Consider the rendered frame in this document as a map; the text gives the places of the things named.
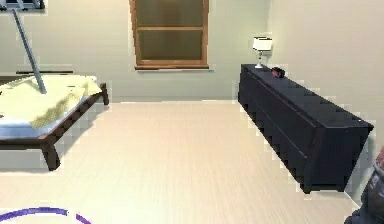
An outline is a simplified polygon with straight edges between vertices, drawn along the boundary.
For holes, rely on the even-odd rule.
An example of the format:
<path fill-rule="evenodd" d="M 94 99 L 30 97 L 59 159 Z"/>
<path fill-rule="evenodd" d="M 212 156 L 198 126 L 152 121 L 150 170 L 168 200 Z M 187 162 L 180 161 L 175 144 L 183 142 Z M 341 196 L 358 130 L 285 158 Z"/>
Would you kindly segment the brown framed window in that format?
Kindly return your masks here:
<path fill-rule="evenodd" d="M 130 0 L 135 69 L 208 69 L 209 0 Z"/>

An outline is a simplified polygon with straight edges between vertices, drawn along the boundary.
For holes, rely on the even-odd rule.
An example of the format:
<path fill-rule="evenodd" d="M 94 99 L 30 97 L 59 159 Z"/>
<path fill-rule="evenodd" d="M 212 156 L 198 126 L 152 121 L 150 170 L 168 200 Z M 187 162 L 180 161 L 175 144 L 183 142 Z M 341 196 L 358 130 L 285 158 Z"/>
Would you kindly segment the white table lamp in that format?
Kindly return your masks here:
<path fill-rule="evenodd" d="M 254 37 L 252 48 L 259 54 L 255 68 L 262 69 L 262 55 L 265 51 L 270 51 L 272 49 L 272 39 L 269 37 Z"/>

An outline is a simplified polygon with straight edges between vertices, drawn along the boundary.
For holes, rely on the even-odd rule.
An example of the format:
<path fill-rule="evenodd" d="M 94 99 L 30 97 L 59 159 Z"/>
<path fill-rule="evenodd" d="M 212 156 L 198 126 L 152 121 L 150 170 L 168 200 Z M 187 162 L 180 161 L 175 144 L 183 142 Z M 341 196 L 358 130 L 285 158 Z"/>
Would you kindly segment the black long dresser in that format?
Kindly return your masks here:
<path fill-rule="evenodd" d="M 344 191 L 374 126 L 287 77 L 241 66 L 238 102 L 304 193 Z"/>

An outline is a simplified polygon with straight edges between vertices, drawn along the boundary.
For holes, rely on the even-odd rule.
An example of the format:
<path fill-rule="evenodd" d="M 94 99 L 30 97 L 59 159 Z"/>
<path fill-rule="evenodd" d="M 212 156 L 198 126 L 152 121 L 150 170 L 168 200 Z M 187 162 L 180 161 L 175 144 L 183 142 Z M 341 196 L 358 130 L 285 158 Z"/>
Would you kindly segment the brown wooden bed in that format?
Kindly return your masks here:
<path fill-rule="evenodd" d="M 99 93 L 87 96 L 84 100 L 81 100 L 72 110 L 60 119 L 57 124 L 54 124 L 52 128 L 49 128 L 37 137 L 7 138 L 0 135 L 0 150 L 40 149 L 48 170 L 56 170 L 60 166 L 60 159 L 55 143 L 96 103 L 99 98 L 103 98 L 103 103 L 105 105 L 109 104 L 107 84 L 100 83 L 98 87 L 101 89 Z"/>

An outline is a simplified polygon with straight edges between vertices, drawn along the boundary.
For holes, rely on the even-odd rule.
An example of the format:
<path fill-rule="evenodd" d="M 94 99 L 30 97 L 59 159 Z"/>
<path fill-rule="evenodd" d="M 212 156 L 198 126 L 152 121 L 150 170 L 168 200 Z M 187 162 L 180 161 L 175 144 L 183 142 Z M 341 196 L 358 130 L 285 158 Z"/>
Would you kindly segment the yellow blanket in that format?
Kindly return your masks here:
<path fill-rule="evenodd" d="M 63 117 L 82 99 L 101 93 L 95 76 L 43 75 L 42 94 L 34 77 L 0 86 L 0 125 L 27 124 L 39 129 Z"/>

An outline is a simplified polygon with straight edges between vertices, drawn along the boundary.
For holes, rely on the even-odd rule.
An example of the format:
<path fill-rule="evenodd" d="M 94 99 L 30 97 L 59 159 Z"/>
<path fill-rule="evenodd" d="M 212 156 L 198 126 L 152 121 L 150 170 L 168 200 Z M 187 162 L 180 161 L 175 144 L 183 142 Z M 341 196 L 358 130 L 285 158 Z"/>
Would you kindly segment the grey slanted pole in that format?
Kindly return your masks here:
<path fill-rule="evenodd" d="M 30 44 L 28 42 L 27 35 L 25 33 L 25 30 L 24 30 L 23 24 L 21 22 L 21 19 L 20 19 L 19 15 L 18 15 L 18 12 L 17 12 L 16 9 L 12 9 L 11 12 L 13 14 L 15 23 L 17 25 L 17 29 L 19 31 L 19 34 L 20 34 L 20 37 L 21 37 L 24 49 L 26 51 L 28 60 L 30 62 L 30 65 L 31 65 L 34 77 L 35 77 L 35 79 L 37 81 L 37 84 L 38 84 L 38 87 L 39 87 L 39 91 L 40 91 L 41 94 L 46 94 L 47 90 L 46 90 L 45 84 L 43 82 L 43 79 L 42 79 L 42 77 L 40 75 L 40 71 L 39 71 L 39 69 L 37 67 L 37 64 L 36 64 L 36 61 L 35 61 L 32 49 L 30 47 Z"/>

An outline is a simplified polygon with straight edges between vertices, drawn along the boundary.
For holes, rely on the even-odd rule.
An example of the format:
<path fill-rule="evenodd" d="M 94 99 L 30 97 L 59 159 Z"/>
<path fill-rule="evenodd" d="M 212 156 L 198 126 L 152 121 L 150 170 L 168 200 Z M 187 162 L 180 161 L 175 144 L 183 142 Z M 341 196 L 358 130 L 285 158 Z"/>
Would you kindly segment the dark grey bag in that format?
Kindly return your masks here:
<path fill-rule="evenodd" d="M 361 207 L 353 211 L 343 224 L 384 224 L 384 146 L 373 165 L 361 202 Z"/>

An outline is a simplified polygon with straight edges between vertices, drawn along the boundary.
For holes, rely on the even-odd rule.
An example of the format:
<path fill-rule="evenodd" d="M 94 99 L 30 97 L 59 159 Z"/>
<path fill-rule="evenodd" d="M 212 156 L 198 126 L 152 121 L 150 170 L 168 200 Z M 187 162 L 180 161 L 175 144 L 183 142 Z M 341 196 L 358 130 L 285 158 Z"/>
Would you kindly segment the dark framed wall picture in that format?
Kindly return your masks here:
<path fill-rule="evenodd" d="M 44 0 L 0 0 L 0 11 L 11 9 L 43 10 L 45 8 Z"/>

